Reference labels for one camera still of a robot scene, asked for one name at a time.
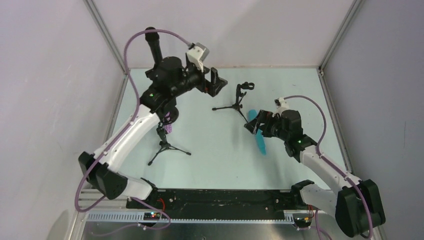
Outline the blue toy microphone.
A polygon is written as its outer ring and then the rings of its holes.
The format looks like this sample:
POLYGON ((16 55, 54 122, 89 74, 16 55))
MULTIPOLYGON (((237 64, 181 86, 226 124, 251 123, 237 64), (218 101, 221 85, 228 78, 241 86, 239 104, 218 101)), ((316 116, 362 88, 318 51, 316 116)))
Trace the blue toy microphone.
MULTIPOLYGON (((252 121, 257 115, 258 115, 257 111, 255 109, 251 109, 247 113, 247 116, 248 116, 247 119, 249 121, 252 121)), ((260 129, 258 129, 257 132, 256 132, 255 140, 256 140, 256 145, 259 149, 259 152, 263 156, 266 156, 267 155, 266 143, 265 143, 264 137, 262 135, 262 131, 260 129)))

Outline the tripod stand with clip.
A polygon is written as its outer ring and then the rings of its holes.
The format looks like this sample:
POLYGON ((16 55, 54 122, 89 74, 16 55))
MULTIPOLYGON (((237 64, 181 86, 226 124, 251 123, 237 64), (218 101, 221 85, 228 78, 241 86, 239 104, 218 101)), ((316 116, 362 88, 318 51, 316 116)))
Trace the tripod stand with clip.
POLYGON ((243 92, 243 90, 253 90, 255 88, 255 84, 253 82, 244 82, 244 83, 239 83, 236 86, 236 97, 235 97, 235 103, 232 104, 231 106, 223 106, 223 107, 213 107, 211 110, 212 111, 217 111, 217 110, 223 110, 223 109, 233 109, 235 111, 237 111, 242 118, 244 119, 244 121, 247 123, 248 120, 246 119, 245 115, 242 113, 241 109, 243 108, 243 105, 241 104, 244 96, 247 94, 247 92, 243 92))

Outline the purple glitter microphone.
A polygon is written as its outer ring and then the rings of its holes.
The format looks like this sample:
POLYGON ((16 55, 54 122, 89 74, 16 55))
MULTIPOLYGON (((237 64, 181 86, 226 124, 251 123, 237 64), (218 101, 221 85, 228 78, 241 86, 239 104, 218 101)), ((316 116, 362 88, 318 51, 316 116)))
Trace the purple glitter microphone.
POLYGON ((171 112, 168 112, 163 119, 163 128, 165 129, 166 134, 169 134, 172 132, 172 122, 173 122, 173 114, 171 112))

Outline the black microphone orange end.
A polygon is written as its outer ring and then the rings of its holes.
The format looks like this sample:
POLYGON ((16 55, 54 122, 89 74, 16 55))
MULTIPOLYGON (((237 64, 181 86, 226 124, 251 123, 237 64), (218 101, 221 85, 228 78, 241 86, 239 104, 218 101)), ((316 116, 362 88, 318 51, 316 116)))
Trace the black microphone orange end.
POLYGON ((145 34, 145 40, 149 45, 154 61, 154 67, 156 68, 163 59, 159 33, 156 31, 148 32, 145 34))

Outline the tripod stand with shock mount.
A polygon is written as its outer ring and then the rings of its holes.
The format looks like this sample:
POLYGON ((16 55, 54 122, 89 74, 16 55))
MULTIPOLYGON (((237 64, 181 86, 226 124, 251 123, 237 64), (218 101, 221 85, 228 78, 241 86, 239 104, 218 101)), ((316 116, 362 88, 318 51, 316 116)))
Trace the tripod stand with shock mount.
POLYGON ((180 148, 177 148, 177 147, 173 146, 172 144, 170 144, 168 142, 168 140, 167 140, 167 134, 168 134, 168 132, 167 132, 167 130, 165 129, 165 127, 164 127, 164 125, 162 123, 159 123, 158 124, 158 126, 156 128, 156 133, 157 133, 157 135, 160 138, 160 141, 159 141, 160 149, 155 153, 155 155, 153 156, 153 158, 147 163, 148 166, 151 166, 153 164, 154 160, 157 158, 157 156, 160 153, 165 152, 165 151, 180 151, 180 152, 185 153, 185 154, 187 154, 189 156, 192 155, 191 152, 184 151, 184 150, 182 150, 180 148))

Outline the black round base mic stand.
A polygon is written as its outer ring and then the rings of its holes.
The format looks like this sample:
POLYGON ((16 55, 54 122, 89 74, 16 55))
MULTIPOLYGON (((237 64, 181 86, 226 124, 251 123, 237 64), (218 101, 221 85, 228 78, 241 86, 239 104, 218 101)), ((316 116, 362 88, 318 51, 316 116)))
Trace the black round base mic stand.
MULTIPOLYGON (((149 69, 149 70, 147 70, 146 72, 145 72, 145 75, 146 75, 146 77, 148 78, 148 79, 150 79, 151 81, 153 81, 154 80, 154 69, 153 68, 151 68, 151 69, 149 69)), ((172 113, 172 118, 173 118, 173 121, 172 121, 172 124, 174 123, 174 122, 176 122, 177 121, 177 119, 178 119, 178 117, 179 117, 179 111, 178 111, 178 109, 176 108, 176 107, 173 107, 169 112, 171 112, 172 113)), ((160 119, 160 122, 162 123, 162 125, 163 125, 163 119, 164 119, 164 117, 165 117, 165 115, 160 119)))

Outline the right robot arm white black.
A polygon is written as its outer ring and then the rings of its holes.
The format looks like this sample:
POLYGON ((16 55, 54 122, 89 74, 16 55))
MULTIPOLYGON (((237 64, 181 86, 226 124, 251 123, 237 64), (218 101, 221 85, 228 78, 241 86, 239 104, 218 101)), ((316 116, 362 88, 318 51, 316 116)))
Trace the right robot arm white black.
POLYGON ((287 109, 281 113, 260 110, 244 127, 252 134, 283 141, 285 151, 312 170, 329 187, 325 190, 311 181, 292 186, 300 200, 332 216, 340 230, 353 238, 386 222, 377 184, 343 171, 318 150, 318 143, 303 132, 301 115, 287 109))

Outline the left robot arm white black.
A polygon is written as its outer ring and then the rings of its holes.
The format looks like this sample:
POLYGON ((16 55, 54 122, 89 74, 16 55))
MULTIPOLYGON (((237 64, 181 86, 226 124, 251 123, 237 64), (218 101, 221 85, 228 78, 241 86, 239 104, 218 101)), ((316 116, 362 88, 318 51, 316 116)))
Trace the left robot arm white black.
POLYGON ((176 109, 177 97, 192 89, 215 97, 228 83, 219 77, 216 68, 199 70, 189 61, 183 66, 176 56, 163 58, 146 76, 152 83, 136 97, 136 109, 125 124, 93 153, 84 151, 78 157, 87 182, 109 200, 119 196, 145 200, 150 195, 151 183, 126 176, 119 169, 145 134, 176 109))

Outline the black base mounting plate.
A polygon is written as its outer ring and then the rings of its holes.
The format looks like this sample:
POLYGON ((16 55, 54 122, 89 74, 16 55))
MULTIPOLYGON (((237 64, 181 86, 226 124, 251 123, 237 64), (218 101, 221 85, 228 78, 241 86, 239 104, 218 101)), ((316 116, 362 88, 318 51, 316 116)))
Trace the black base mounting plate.
POLYGON ((284 220, 285 211, 313 210, 288 190, 159 188, 144 200, 173 220, 284 220))

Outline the aluminium frame rail front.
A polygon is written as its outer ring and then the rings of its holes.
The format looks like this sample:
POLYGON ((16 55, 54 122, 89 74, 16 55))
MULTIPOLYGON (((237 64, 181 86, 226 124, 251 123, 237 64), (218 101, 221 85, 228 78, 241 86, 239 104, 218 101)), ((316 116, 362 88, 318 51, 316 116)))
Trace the aluminium frame rail front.
MULTIPOLYGON (((80 204, 82 201, 95 202, 103 194, 95 189, 84 189, 80 194, 80 204)), ((118 196, 115 199, 105 197, 96 206, 109 204, 111 201, 118 201, 124 204, 124 209, 139 211, 149 210, 143 204, 128 200, 126 196, 118 196)), ((344 227, 356 229, 355 221, 359 221, 358 228, 368 228, 367 216, 362 202, 357 199, 353 202, 342 201, 339 205, 340 214, 336 216, 337 224, 344 227), (347 203, 353 203, 354 207, 348 207, 347 203)), ((143 200, 145 203, 156 209, 164 211, 169 215, 172 222, 181 223, 201 223, 201 222, 223 222, 223 223, 300 223, 307 220, 294 219, 289 216, 291 211, 306 211, 307 205, 301 203, 300 194, 296 191, 282 190, 223 190, 223 189, 154 189, 150 196, 143 200)), ((117 221, 139 220, 144 222, 154 222, 159 219, 159 213, 145 212, 137 213, 130 218, 128 216, 99 214, 94 216, 94 220, 112 219, 117 221)))

